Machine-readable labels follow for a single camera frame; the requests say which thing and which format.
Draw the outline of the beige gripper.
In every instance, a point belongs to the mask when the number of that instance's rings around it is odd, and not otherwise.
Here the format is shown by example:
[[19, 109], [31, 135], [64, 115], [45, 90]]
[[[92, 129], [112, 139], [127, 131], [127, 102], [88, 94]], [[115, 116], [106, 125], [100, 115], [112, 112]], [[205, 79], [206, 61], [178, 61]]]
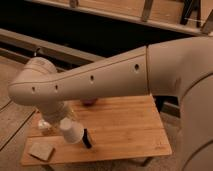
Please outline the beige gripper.
[[72, 121], [77, 120], [74, 111], [65, 101], [40, 104], [39, 112], [41, 113], [42, 118], [54, 128], [58, 128], [60, 121], [64, 118], [68, 118]]

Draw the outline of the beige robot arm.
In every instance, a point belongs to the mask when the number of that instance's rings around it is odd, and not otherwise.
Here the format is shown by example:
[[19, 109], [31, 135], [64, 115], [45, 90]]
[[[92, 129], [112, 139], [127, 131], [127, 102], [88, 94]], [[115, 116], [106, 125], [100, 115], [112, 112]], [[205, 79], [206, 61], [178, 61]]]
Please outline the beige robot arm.
[[175, 96], [182, 128], [178, 171], [213, 171], [212, 37], [152, 44], [61, 73], [34, 57], [8, 93], [18, 104], [37, 107], [49, 123], [67, 115], [67, 100]]

